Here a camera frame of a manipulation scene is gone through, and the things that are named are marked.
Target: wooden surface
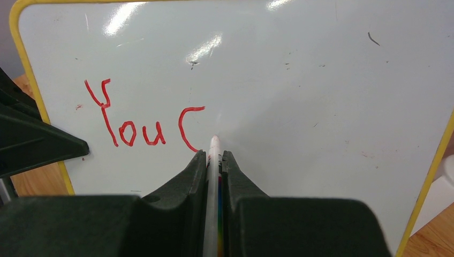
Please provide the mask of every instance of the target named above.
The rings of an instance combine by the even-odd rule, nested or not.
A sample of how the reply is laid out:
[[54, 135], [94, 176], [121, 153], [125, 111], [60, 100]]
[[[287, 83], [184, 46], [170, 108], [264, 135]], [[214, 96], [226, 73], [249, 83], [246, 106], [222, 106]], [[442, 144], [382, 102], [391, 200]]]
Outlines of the wooden surface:
[[[13, 80], [26, 94], [34, 98], [25, 75]], [[57, 163], [29, 170], [11, 177], [19, 196], [68, 195]]]
[[410, 237], [404, 256], [454, 256], [454, 204]]
[[[13, 80], [33, 97], [25, 75]], [[454, 154], [451, 138], [445, 156]], [[68, 195], [57, 163], [11, 177], [19, 196]], [[414, 234], [408, 241], [404, 256], [454, 256], [454, 204]]]

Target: yellow whiteboard frame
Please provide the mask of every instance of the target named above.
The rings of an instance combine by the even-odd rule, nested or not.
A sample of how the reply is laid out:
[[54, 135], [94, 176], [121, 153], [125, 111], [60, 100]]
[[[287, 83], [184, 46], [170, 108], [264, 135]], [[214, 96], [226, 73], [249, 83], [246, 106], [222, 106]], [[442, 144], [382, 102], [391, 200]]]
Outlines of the yellow whiteboard frame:
[[[158, 0], [145, 0], [145, 2], [153, 2]], [[44, 102], [38, 88], [38, 84], [36, 83], [35, 76], [33, 74], [32, 66], [30, 65], [30, 61], [28, 60], [27, 52], [25, 51], [24, 43], [22, 42], [22, 38], [19, 34], [19, 16], [22, 13], [22, 10], [29, 5], [33, 4], [75, 4], [75, 3], [127, 3], [127, 2], [141, 2], [141, 1], [134, 1], [134, 0], [17, 0], [13, 7], [11, 8], [10, 12], [10, 30], [12, 37], [14, 39], [14, 43], [16, 44], [17, 51], [19, 52], [19, 57], [22, 61], [24, 66], [25, 74], [27, 75], [28, 80], [30, 81], [30, 85], [32, 87], [32, 92], [35, 95], [36, 104], [38, 106], [38, 110], [41, 114], [42, 120], [47, 124], [50, 124], [50, 119], [47, 114], [46, 108], [44, 106]], [[413, 212], [410, 216], [410, 219], [407, 223], [407, 227], [405, 228], [404, 235], [402, 236], [402, 240], [400, 241], [399, 248], [397, 249], [396, 256], [402, 256], [404, 253], [405, 246], [410, 238], [411, 231], [413, 230], [414, 224], [416, 223], [416, 219], [421, 211], [422, 204], [426, 199], [427, 193], [429, 192], [430, 185], [434, 180], [435, 173], [437, 172], [438, 166], [440, 165], [441, 159], [443, 154], [448, 146], [449, 140], [451, 138], [452, 133], [454, 132], [454, 110], [451, 113], [451, 117], [448, 121], [448, 125], [444, 130], [443, 136], [441, 138], [440, 144], [438, 145], [438, 149], [435, 153], [434, 159], [430, 165], [429, 171], [427, 173], [427, 177], [422, 185], [422, 189], [419, 193], [418, 199], [416, 200], [416, 204], [413, 208]], [[58, 166], [60, 167], [60, 171], [62, 173], [63, 180], [65, 181], [66, 188], [70, 195], [74, 195], [74, 188], [72, 187], [70, 177], [68, 175], [68, 171], [66, 169], [65, 163], [63, 161], [58, 162]]]

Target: whiteboard surface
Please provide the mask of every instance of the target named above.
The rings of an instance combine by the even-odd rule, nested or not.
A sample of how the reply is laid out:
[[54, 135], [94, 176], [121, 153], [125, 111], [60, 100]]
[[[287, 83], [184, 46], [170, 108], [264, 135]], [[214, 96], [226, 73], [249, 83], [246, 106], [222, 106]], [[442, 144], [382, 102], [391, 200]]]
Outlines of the whiteboard surface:
[[[269, 195], [354, 198], [395, 252], [454, 107], [453, 1], [37, 4], [19, 32], [76, 194], [146, 195], [214, 134]], [[101, 108], [101, 81], [111, 106]], [[134, 122], [132, 147], [119, 135]], [[166, 144], [149, 146], [160, 122]], [[124, 132], [131, 136], [131, 128]]]

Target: red handwritten text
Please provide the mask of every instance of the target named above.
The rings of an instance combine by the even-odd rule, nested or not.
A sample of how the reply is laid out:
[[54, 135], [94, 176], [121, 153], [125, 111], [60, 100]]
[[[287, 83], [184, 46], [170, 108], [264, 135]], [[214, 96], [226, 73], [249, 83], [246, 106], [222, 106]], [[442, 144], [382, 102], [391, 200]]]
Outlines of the red handwritten text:
[[[85, 80], [85, 87], [87, 88], [88, 92], [90, 93], [90, 96], [92, 97], [93, 101], [95, 101], [95, 103], [99, 107], [101, 107], [102, 117], [104, 118], [105, 126], [107, 127], [107, 130], [109, 131], [109, 134], [112, 137], [112, 141], [114, 142], [113, 145], [118, 147], [117, 138], [115, 137], [115, 134], [112, 131], [112, 128], [111, 128], [110, 123], [109, 123], [109, 118], [107, 117], [107, 113], [105, 111], [107, 108], [110, 107], [110, 98], [109, 98], [109, 95], [107, 94], [107, 91], [105, 89], [105, 86], [108, 83], [110, 83], [110, 79], [106, 79], [106, 80], [103, 80], [101, 82], [101, 90], [102, 90], [102, 94], [104, 95], [104, 98], [105, 98], [105, 103], [101, 103], [96, 98], [96, 96], [94, 95], [92, 89], [90, 88], [90, 85], [88, 84], [87, 80]], [[188, 146], [188, 148], [190, 150], [194, 151], [194, 152], [197, 152], [197, 149], [195, 147], [193, 147], [191, 145], [191, 143], [189, 143], [188, 139], [186, 138], [186, 134], [185, 134], [185, 131], [184, 131], [184, 128], [183, 128], [183, 118], [184, 118], [185, 114], [187, 112], [189, 112], [189, 111], [201, 111], [201, 110], [205, 110], [205, 106], [185, 108], [181, 112], [180, 117], [178, 119], [178, 128], [180, 129], [181, 138], [183, 139], [184, 143]], [[125, 130], [127, 129], [128, 126], [132, 130], [132, 135], [131, 135], [131, 138], [129, 140], [127, 140], [125, 138], [125, 136], [124, 136]], [[134, 145], [135, 137], [137, 136], [137, 131], [135, 129], [135, 124], [132, 121], [128, 120], [128, 121], [124, 122], [123, 125], [120, 128], [118, 128], [118, 131], [119, 131], [120, 138], [123, 141], [123, 143], [125, 143], [127, 146], [133, 146]], [[153, 141], [150, 141], [149, 138], [148, 138], [148, 135], [147, 135], [147, 127], [146, 126], [142, 127], [143, 139], [145, 140], [145, 143], [147, 145], [156, 146], [159, 141], [161, 141], [161, 143], [163, 145], [165, 145], [164, 135], [162, 133], [161, 125], [160, 125], [159, 122], [156, 122], [156, 132], [157, 132], [157, 135], [156, 135], [155, 139]]]
[[205, 106], [202, 106], [202, 107], [188, 107], [188, 108], [184, 109], [181, 112], [180, 118], [178, 119], [178, 127], [180, 128], [181, 137], [183, 138], [183, 141], [185, 141], [185, 143], [189, 147], [189, 149], [191, 149], [194, 152], [197, 152], [197, 149], [195, 149], [193, 146], [191, 146], [191, 144], [189, 143], [189, 141], [186, 138], [186, 135], [184, 133], [184, 128], [183, 128], [183, 118], [184, 118], [184, 115], [188, 111], [201, 111], [201, 110], [205, 110]]

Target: white pen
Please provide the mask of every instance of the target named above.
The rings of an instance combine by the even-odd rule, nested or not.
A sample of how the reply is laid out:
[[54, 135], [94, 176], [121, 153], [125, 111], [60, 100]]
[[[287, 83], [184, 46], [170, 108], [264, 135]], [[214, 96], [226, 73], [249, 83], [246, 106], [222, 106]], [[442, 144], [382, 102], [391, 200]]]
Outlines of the white pen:
[[218, 255], [218, 177], [221, 144], [219, 137], [214, 135], [210, 142], [207, 164], [207, 212], [205, 215], [205, 233], [203, 234], [203, 256]]

